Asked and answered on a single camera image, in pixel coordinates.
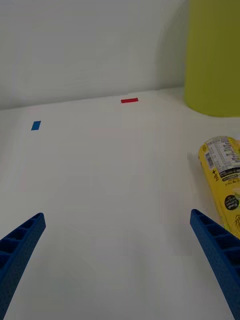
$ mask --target white wall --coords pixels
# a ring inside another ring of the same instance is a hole
[[[3,0],[0,107],[178,86],[186,0]]]

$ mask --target yellow-green cylinder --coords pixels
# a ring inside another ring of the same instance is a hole
[[[189,0],[185,101],[206,115],[240,117],[240,0]]]

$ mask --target yellow beverage can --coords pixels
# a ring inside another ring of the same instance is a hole
[[[214,137],[198,156],[224,227],[240,239],[240,140]]]

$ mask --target white table surface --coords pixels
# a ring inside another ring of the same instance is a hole
[[[5,320],[233,320],[190,214],[220,222],[198,150],[239,131],[179,88],[0,111],[0,238],[46,220]]]

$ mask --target nutrition label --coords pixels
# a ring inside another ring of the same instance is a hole
[[[239,159],[228,137],[219,136],[209,140],[206,144],[218,172],[226,172],[226,174],[221,175],[222,177],[234,173],[227,173],[229,170],[235,171],[236,168],[240,167]]]

